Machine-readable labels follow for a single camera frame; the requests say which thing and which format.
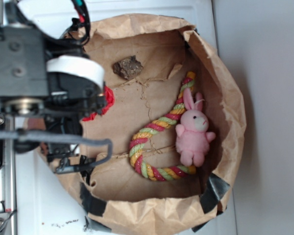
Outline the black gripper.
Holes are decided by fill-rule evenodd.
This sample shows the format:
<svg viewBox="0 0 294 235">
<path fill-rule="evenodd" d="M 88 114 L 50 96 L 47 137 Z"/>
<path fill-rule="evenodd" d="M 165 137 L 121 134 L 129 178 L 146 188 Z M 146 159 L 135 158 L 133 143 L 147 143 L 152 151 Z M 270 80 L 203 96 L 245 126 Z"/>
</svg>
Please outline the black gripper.
<svg viewBox="0 0 294 235">
<path fill-rule="evenodd" d="M 104 96 L 104 68 L 84 51 L 90 39 L 89 17 L 72 19 L 60 39 L 46 37 L 45 60 L 47 63 L 49 95 L 44 100 L 46 131 L 60 139 L 82 136 L 80 121 L 91 113 L 101 114 L 106 106 Z M 94 159 L 85 155 L 72 164 L 69 157 L 62 158 L 56 174 L 69 174 L 91 170 Z"/>
</svg>

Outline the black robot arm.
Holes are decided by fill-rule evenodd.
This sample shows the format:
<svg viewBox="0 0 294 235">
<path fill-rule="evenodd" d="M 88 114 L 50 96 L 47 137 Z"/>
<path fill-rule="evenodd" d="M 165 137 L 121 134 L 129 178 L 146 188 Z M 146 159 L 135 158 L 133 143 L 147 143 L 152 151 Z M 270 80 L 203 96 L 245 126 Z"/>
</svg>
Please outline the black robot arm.
<svg viewBox="0 0 294 235">
<path fill-rule="evenodd" d="M 84 52 L 90 39 L 90 17 L 85 1 L 73 1 L 77 18 L 69 31 L 85 29 L 80 39 L 56 39 L 26 18 L 14 1 L 4 5 L 7 25 L 0 24 L 0 118 L 42 118 L 45 130 L 0 128 L 0 140 L 12 140 L 16 153 L 47 146 L 48 162 L 59 160 L 57 174 L 85 172 L 103 160 L 80 159 L 71 164 L 79 145 L 107 146 L 108 139 L 83 138 L 80 121 L 92 113 L 102 114 L 104 69 Z"/>
</svg>

